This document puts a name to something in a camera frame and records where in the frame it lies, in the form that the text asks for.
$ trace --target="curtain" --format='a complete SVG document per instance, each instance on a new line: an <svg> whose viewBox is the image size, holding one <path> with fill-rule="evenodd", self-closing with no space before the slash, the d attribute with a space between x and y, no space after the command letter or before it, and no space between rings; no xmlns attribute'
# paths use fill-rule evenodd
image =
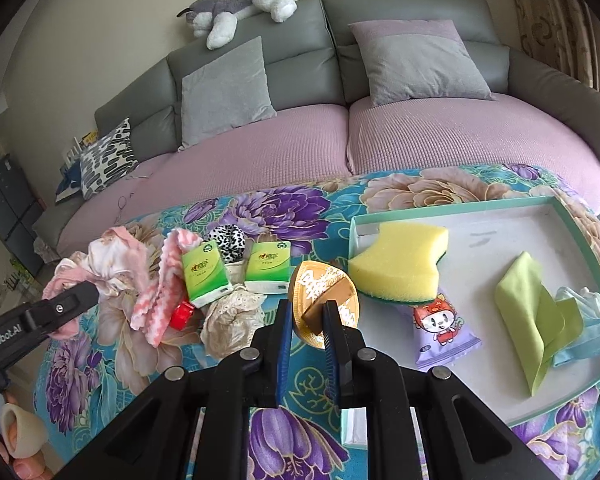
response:
<svg viewBox="0 0 600 480"><path fill-rule="evenodd" d="M582 0L514 0L525 54L598 88L589 7Z"/></svg>

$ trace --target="white wall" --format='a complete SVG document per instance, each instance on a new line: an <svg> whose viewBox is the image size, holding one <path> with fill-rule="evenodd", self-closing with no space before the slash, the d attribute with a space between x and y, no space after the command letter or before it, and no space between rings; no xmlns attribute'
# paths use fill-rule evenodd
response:
<svg viewBox="0 0 600 480"><path fill-rule="evenodd" d="M61 153L94 128L93 112L192 40L175 15L193 0L40 0L6 76L10 144L51 203ZM487 0L500 39L518 45L513 0Z"/></svg>

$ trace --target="green tissue pack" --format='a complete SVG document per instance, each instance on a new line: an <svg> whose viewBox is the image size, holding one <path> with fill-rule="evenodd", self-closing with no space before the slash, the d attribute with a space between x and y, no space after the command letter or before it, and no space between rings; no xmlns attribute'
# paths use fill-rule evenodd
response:
<svg viewBox="0 0 600 480"><path fill-rule="evenodd" d="M183 254L182 266L189 301L196 307L211 303L234 290L214 240L203 242Z"/></svg>
<svg viewBox="0 0 600 480"><path fill-rule="evenodd" d="M286 294L290 271L290 242L259 242L251 249L244 286L256 294Z"/></svg>

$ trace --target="tray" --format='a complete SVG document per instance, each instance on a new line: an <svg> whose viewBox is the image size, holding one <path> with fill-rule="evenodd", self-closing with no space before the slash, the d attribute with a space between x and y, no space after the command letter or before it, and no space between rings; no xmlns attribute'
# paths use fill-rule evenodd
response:
<svg viewBox="0 0 600 480"><path fill-rule="evenodd" d="M438 264L440 286L482 339L482 347L449 365L506 424L515 426L558 408L600 381L600 356L551 368L530 397L522 367L494 303L496 284L522 251L542 266L542 284L600 293L600 266L571 215L554 197L513 198L374 213L354 217L349 257L369 247L378 224L417 221L447 227L449 245ZM358 328L370 347L415 368L408 306L363 295Z"/></svg>

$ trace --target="screw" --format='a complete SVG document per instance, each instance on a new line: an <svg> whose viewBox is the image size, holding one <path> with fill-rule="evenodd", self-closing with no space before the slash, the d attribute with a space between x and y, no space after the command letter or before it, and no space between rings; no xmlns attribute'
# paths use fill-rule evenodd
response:
<svg viewBox="0 0 600 480"><path fill-rule="evenodd" d="M373 361L376 355L376 351L372 348L361 348L358 350L358 359L361 361Z"/></svg>
<svg viewBox="0 0 600 480"><path fill-rule="evenodd" d="M247 348L243 348L240 350L240 357L245 361L253 361L260 356L260 351L253 346L247 346Z"/></svg>
<svg viewBox="0 0 600 480"><path fill-rule="evenodd" d="M434 366L431 370L433 376L442 381L446 381L449 377L451 377L451 370L446 366Z"/></svg>
<svg viewBox="0 0 600 480"><path fill-rule="evenodd" d="M181 378L184 377L184 368L181 366L172 366L170 368L167 368L167 371L165 371L164 376L167 378L168 381L179 381Z"/></svg>

